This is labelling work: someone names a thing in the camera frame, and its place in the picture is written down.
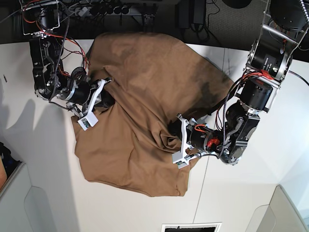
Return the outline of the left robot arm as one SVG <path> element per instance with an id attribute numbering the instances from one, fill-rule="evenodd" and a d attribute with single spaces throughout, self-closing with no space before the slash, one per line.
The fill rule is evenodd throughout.
<path id="1" fill-rule="evenodd" d="M 309 30 L 306 0 L 269 0 L 258 39 L 252 45 L 243 75 L 226 97 L 211 109 L 221 126 L 210 129 L 193 118 L 177 115 L 172 133 L 181 141 L 172 161 L 183 168 L 195 158 L 214 156 L 237 164 L 260 121 L 268 112 Z"/>

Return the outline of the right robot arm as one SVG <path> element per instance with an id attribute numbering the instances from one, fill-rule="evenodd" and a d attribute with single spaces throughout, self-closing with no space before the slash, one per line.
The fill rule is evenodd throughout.
<path id="1" fill-rule="evenodd" d="M 108 109 L 114 98 L 104 90 L 111 79 L 94 80 L 87 74 L 90 62 L 80 44 L 68 36 L 69 10 L 60 0 L 22 0 L 21 16 L 23 34 L 29 40 L 32 60 L 34 90 L 37 97 L 57 107 L 71 111 L 79 118 L 92 113 L 96 108 Z M 63 34 L 55 33 L 60 28 L 61 10 L 67 14 Z M 82 56 L 82 64 L 71 73 L 63 66 L 65 42 L 78 46 L 76 54 Z"/>

